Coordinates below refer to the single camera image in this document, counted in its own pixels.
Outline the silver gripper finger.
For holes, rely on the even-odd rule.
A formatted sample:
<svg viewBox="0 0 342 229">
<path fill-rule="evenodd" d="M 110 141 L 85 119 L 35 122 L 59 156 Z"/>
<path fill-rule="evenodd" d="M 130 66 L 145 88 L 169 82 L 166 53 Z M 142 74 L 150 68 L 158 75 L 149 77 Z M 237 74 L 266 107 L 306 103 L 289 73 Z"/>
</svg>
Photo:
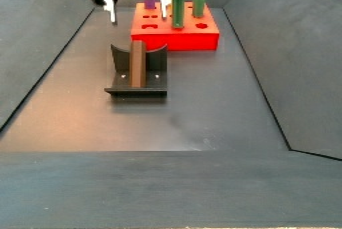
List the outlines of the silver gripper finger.
<svg viewBox="0 0 342 229">
<path fill-rule="evenodd" d="M 111 22 L 117 23 L 115 2 L 114 0 L 103 0 L 103 1 L 105 1 L 103 9 L 110 12 Z"/>
</svg>

